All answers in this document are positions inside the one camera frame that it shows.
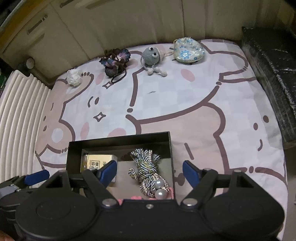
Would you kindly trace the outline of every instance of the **pearl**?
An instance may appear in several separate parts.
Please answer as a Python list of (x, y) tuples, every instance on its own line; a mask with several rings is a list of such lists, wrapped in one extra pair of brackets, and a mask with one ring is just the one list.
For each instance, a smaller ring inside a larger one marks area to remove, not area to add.
[(164, 190), (164, 189), (158, 189), (156, 192), (155, 192), (155, 198), (158, 199), (158, 200), (162, 200), (162, 199), (165, 199), (166, 196), (167, 196), (167, 191)]
[(154, 185), (156, 189), (160, 189), (165, 186), (165, 182), (161, 178), (159, 178), (154, 181)]

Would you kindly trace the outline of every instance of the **open box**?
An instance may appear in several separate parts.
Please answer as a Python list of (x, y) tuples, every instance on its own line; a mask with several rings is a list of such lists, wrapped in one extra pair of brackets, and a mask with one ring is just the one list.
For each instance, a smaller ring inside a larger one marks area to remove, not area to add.
[(160, 155), (159, 175), (161, 175), (173, 189), (175, 198), (175, 184), (173, 181), (173, 158), (169, 132), (150, 134), (108, 137), (74, 141), (69, 143), (66, 170), (68, 174), (79, 174), (81, 163), (85, 154), (108, 154), (117, 156), (117, 174), (115, 183), (111, 183), (107, 190), (116, 199), (130, 199), (141, 196), (149, 199), (140, 191), (140, 184), (133, 180), (128, 170), (132, 167), (137, 171), (136, 164), (130, 156), (130, 152), (136, 148), (150, 149)]

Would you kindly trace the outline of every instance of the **radiator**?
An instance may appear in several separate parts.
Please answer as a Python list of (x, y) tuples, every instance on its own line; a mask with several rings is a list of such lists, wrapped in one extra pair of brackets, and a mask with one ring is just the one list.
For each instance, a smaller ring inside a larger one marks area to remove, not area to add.
[(0, 99), (0, 182), (31, 174), (40, 119), (50, 89), (15, 70)]

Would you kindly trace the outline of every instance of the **silver braided rope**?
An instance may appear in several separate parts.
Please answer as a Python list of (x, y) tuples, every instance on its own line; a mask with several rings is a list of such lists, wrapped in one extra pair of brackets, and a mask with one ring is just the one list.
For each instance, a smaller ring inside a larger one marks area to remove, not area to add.
[(140, 182), (141, 192), (149, 197), (155, 197), (155, 184), (157, 179), (162, 179), (165, 183), (164, 187), (161, 189), (169, 192), (169, 185), (166, 180), (158, 174), (158, 164), (157, 161), (160, 159), (158, 154), (152, 154), (152, 150), (144, 150), (143, 148), (135, 149), (131, 152), (131, 157), (136, 163), (138, 171), (136, 172), (134, 168), (128, 170), (128, 174), (132, 179)]

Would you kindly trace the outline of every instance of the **metal pivot bolt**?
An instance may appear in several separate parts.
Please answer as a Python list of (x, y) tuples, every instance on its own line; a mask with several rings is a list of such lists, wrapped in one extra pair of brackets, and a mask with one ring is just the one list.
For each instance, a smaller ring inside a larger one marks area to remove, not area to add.
[(187, 207), (192, 207), (195, 206), (198, 201), (194, 198), (186, 198), (183, 200), (183, 203), (187, 206)]
[(149, 203), (149, 204), (146, 205), (146, 208), (148, 208), (148, 209), (152, 209), (152, 208), (154, 208), (154, 205), (151, 204), (151, 203)]
[(117, 204), (117, 201), (113, 198), (107, 198), (102, 201), (102, 204), (106, 207), (112, 207)]

